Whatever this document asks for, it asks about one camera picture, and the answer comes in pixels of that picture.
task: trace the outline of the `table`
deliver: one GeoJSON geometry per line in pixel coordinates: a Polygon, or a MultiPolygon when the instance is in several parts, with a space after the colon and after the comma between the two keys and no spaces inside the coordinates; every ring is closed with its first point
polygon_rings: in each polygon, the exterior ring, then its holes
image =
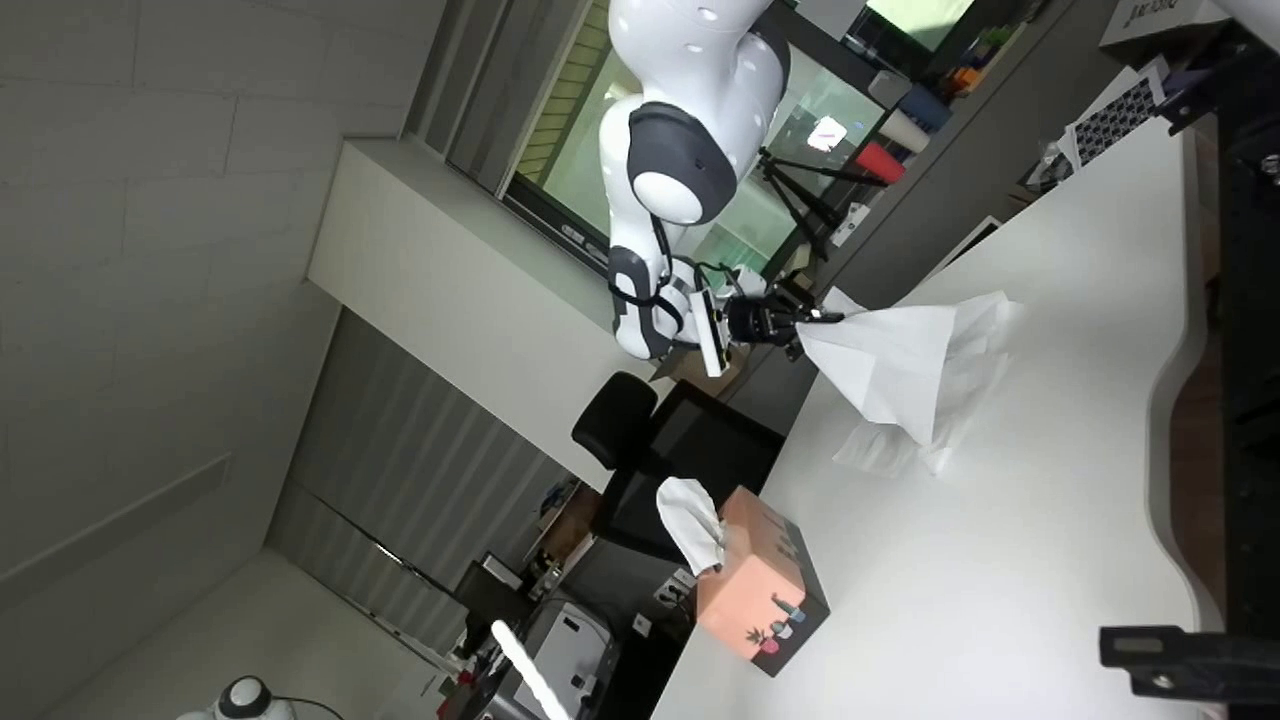
{"type": "Polygon", "coordinates": [[[805,530],[833,622],[767,682],[695,632],[661,720],[1203,720],[1138,700],[1100,623],[1219,629],[1167,526],[1167,411],[1203,350],[1192,162],[1143,124],[910,306],[1004,290],[1008,373],[950,465],[839,456],[865,421],[818,379],[766,499],[805,530]]]}

